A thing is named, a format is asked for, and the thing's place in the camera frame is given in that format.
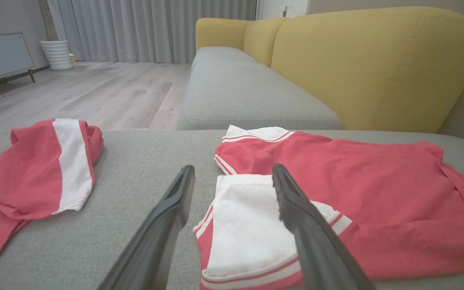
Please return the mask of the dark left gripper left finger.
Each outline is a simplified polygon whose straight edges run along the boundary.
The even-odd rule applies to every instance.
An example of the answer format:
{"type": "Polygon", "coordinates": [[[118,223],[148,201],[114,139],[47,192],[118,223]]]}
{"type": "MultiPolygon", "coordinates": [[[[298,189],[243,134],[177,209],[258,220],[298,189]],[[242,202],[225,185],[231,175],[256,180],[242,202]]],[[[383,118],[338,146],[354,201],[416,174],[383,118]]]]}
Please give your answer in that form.
{"type": "Polygon", "coordinates": [[[195,184],[195,168],[179,171],[144,220],[100,290],[164,290],[180,230],[186,225],[195,184]]]}

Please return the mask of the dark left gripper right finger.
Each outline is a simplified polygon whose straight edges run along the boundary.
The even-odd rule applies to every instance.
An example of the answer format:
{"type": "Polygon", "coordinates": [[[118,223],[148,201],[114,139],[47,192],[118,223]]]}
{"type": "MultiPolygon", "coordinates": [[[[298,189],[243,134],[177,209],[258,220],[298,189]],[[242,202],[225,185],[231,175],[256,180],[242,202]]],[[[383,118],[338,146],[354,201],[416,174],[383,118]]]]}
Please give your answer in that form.
{"type": "Polygon", "coordinates": [[[295,239],[310,290],[372,290],[374,285],[282,164],[272,168],[280,220],[295,239]]]}

